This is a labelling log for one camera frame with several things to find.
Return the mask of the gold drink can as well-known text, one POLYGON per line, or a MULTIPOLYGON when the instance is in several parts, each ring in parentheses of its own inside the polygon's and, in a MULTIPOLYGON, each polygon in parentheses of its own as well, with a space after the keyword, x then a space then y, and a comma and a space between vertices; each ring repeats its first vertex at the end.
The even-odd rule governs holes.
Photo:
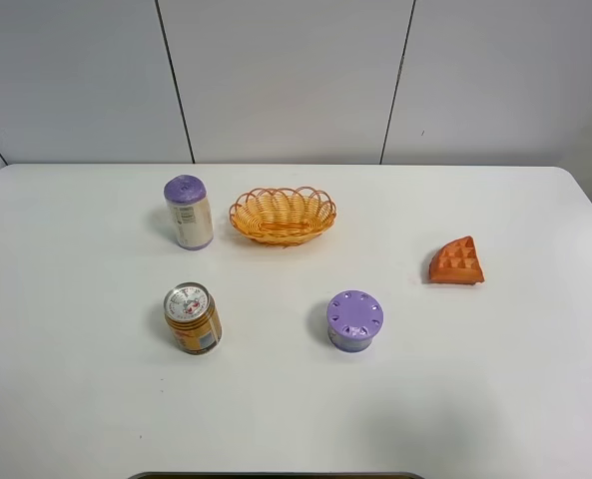
POLYGON ((197 282, 176 285, 163 301, 164 318, 179 347, 200 355, 215 348, 223 329, 215 301, 197 282))

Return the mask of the orange woven basket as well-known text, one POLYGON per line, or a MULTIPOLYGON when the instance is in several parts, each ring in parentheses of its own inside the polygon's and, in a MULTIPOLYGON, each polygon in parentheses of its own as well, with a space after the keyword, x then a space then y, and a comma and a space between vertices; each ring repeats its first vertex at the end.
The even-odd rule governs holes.
POLYGON ((230 206, 232 227, 248 240, 265 245, 296 246, 329 230, 336 219, 330 195, 309 186, 257 188, 230 206))

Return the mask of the purple lidded round container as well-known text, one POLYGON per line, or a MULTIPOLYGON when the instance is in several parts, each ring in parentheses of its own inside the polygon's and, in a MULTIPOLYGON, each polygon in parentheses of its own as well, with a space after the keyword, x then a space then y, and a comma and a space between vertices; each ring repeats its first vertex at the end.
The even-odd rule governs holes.
POLYGON ((384 324, 379 302, 361 290, 345 290, 326 309, 327 335, 339 350, 349 353, 368 349, 384 324))

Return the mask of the orange waffle wedge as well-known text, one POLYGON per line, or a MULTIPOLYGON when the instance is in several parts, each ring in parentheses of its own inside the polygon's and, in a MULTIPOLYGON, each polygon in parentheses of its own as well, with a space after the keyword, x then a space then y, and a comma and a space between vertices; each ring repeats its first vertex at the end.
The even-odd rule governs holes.
POLYGON ((438 250, 429 264, 428 280, 441 284, 484 283, 485 277, 473 237, 453 240, 438 250))

